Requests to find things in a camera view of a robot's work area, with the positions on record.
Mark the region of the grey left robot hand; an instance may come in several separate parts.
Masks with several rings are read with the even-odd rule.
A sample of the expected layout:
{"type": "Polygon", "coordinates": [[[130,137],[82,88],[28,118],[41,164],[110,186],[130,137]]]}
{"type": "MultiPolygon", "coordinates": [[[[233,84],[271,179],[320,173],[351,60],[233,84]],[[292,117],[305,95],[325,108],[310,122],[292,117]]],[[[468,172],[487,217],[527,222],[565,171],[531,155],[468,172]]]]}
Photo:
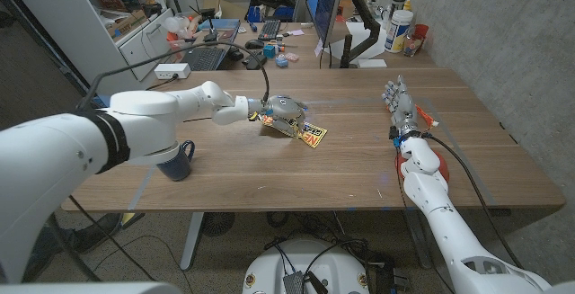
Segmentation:
{"type": "Polygon", "coordinates": [[[285,95],[273,95],[265,102],[259,114],[261,122],[269,127],[298,138],[305,127],[304,103],[285,95]]]}

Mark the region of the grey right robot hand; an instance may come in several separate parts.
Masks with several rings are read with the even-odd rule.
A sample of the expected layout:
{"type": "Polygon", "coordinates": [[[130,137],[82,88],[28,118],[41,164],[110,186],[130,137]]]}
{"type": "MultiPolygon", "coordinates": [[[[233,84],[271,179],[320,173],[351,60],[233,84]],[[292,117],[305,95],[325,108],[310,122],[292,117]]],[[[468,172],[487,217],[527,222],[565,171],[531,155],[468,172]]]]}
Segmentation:
{"type": "Polygon", "coordinates": [[[389,81],[385,85],[382,99],[392,115],[391,122],[397,128],[400,137],[419,130],[416,104],[407,90],[402,75],[397,77],[395,83],[389,81]]]}

